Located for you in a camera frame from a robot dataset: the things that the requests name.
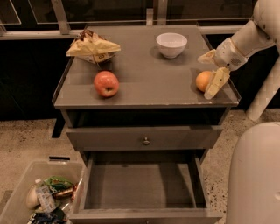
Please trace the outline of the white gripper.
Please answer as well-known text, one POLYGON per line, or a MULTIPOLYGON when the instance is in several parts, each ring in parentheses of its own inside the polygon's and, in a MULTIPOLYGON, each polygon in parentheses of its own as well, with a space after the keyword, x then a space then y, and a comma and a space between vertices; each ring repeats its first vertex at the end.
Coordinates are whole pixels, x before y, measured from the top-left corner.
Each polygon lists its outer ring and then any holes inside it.
POLYGON ((226 38, 217 48, 198 57, 202 64, 216 64, 219 68, 210 76, 204 97, 214 98, 227 83, 230 71, 235 71, 248 61, 249 49, 243 41, 226 38))

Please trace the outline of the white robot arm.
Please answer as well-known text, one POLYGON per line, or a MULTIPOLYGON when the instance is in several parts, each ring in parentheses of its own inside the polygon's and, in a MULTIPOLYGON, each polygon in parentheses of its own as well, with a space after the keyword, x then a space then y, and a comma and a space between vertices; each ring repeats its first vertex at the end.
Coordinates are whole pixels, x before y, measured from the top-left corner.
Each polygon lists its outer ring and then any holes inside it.
MULTIPOLYGON (((280 49, 280 0, 257 0, 253 17, 216 49, 199 57, 214 64, 204 97, 220 92, 232 71, 253 54, 280 49)), ((246 130, 231 159, 225 224, 280 224, 280 123, 263 122, 246 130)))

